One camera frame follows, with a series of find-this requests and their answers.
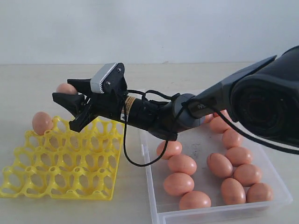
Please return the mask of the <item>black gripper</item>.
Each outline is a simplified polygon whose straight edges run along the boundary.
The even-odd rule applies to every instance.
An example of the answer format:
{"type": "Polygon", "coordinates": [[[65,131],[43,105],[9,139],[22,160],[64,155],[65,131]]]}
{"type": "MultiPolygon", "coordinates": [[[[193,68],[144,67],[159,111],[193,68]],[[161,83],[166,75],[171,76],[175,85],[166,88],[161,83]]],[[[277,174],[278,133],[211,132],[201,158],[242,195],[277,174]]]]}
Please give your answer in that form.
{"type": "Polygon", "coordinates": [[[70,122],[73,131],[81,131],[98,116],[148,130],[164,105],[158,101],[129,96],[124,77],[110,93],[104,94],[93,93],[90,81],[68,79],[67,83],[76,89],[77,94],[52,93],[53,101],[75,117],[70,122]]]}

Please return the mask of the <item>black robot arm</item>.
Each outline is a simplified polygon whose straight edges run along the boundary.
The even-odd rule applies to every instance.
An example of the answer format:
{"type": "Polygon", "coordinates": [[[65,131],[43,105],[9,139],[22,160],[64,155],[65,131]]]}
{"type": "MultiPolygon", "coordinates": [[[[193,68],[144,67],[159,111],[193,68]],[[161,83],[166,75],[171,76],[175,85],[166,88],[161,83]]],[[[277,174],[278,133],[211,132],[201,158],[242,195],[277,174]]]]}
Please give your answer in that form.
{"type": "Polygon", "coordinates": [[[214,110],[226,110],[254,135],[299,144],[298,47],[243,68],[199,95],[175,94],[164,102],[130,97],[123,63],[106,64],[91,79],[67,82],[77,93],[55,92],[52,97],[74,116],[69,127],[76,132],[102,116],[174,141],[214,110]]]}

